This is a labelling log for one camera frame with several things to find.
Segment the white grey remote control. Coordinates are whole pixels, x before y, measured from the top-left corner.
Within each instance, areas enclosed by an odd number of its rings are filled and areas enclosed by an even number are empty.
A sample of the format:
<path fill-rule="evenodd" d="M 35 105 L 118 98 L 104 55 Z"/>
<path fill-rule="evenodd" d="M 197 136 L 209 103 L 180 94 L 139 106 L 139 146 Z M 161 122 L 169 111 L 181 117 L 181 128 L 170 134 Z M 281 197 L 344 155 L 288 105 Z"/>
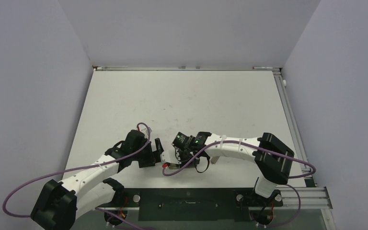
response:
<path fill-rule="evenodd" d="M 184 165 L 185 165 L 185 163 L 179 163 L 179 164 L 167 163 L 167 168 L 169 170 L 178 170 L 178 169 L 182 168 Z"/>

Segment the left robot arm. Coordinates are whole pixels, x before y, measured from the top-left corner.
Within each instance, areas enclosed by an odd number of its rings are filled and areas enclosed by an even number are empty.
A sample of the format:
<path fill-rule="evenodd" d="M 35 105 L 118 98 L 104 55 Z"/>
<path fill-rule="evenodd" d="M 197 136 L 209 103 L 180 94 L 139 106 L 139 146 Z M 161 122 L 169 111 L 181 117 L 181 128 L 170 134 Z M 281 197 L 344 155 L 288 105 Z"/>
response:
<path fill-rule="evenodd" d="M 159 138 L 154 141 L 156 149 L 152 150 L 149 137 L 132 129 L 125 140 L 109 148 L 89 168 L 59 182 L 48 181 L 32 209 L 31 220 L 45 230 L 69 230 L 80 216 L 102 204 L 120 205 L 124 186 L 112 177 L 133 161 L 139 168 L 159 163 L 164 149 Z"/>

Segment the grey battery cover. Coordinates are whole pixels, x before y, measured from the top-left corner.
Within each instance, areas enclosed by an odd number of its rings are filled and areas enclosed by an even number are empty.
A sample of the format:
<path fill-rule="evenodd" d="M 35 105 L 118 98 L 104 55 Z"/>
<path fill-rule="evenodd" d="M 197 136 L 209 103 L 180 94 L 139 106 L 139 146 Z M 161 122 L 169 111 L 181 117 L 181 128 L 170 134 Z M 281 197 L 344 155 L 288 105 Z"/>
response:
<path fill-rule="evenodd" d="M 211 164 L 216 164 L 219 160 L 219 156 L 216 156 L 216 157 L 212 157 L 211 160 L 210 160 L 210 163 Z"/>

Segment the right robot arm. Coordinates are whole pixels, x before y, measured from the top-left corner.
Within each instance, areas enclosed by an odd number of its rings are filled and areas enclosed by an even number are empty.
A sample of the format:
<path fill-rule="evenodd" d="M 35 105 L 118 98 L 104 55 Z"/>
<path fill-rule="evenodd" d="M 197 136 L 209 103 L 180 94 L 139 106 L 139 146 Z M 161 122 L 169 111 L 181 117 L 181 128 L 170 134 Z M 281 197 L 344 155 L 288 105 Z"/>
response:
<path fill-rule="evenodd" d="M 264 132 L 256 138 L 231 138 L 210 132 L 198 132 L 187 136 L 178 132 L 172 146 L 183 167 L 194 155 L 205 157 L 227 157 L 249 161 L 260 170 L 252 200 L 264 205 L 278 185 L 288 183 L 294 151 L 272 133 Z"/>

